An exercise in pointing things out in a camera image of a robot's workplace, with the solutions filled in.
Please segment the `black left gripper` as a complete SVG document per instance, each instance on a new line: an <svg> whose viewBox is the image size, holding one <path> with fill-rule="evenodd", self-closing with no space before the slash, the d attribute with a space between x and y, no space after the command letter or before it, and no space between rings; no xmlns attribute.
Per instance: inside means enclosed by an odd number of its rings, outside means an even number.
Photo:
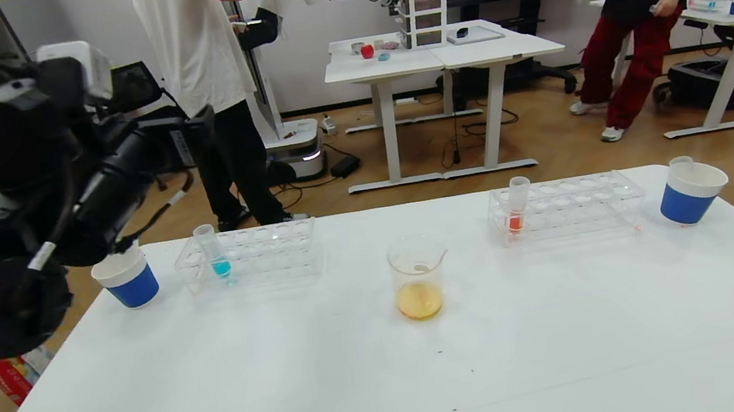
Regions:
<svg viewBox="0 0 734 412"><path fill-rule="evenodd" d="M81 232L123 227L145 201L160 174L197 167L215 139L216 112L131 121L86 186L75 212Z"/></svg>

